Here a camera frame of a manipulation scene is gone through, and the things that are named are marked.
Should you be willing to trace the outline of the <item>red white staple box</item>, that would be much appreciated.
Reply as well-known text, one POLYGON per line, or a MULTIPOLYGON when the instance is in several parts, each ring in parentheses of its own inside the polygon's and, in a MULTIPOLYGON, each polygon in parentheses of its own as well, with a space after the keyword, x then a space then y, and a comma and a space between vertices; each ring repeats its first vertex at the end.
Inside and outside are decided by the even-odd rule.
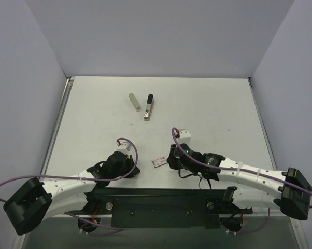
POLYGON ((161 167, 161 166, 167 164, 167 158, 166 157, 161 157, 161 158, 158 158, 158 159, 154 159, 151 162, 152 162, 154 168, 158 168, 158 167, 161 167))

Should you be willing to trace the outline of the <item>large black beige stapler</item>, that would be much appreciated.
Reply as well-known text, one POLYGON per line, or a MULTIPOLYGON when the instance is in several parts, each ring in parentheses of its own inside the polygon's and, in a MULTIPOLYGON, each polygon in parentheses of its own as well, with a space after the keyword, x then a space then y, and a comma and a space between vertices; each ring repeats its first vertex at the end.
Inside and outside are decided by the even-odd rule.
POLYGON ((144 121, 150 120, 153 105, 154 105, 154 96, 153 96, 153 94, 149 94, 147 97, 146 109, 145 109, 145 114, 144 114, 144 121))

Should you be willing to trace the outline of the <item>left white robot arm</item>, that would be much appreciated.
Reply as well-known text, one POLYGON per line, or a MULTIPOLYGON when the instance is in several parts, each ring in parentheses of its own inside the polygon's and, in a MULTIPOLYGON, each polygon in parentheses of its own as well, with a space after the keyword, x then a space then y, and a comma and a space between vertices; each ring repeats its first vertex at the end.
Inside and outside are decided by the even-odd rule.
POLYGON ((18 235, 25 235, 49 217, 68 211, 95 211, 97 201, 89 196, 111 181, 132 178, 140 173, 137 158, 114 152, 108 159, 67 179, 38 177, 27 180, 4 204, 3 208, 18 235))

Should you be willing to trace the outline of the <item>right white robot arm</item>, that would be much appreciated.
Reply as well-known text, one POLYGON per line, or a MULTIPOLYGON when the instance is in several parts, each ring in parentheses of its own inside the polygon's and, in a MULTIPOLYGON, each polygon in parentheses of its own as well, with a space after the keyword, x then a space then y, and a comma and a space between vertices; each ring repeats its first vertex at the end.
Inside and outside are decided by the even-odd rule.
POLYGON ((312 186, 298 169, 255 168, 222 155, 195 152, 187 144, 172 144, 167 163, 173 170, 187 170, 208 182, 234 183, 221 200, 227 212, 260 207, 280 210, 297 220, 308 219, 312 186))

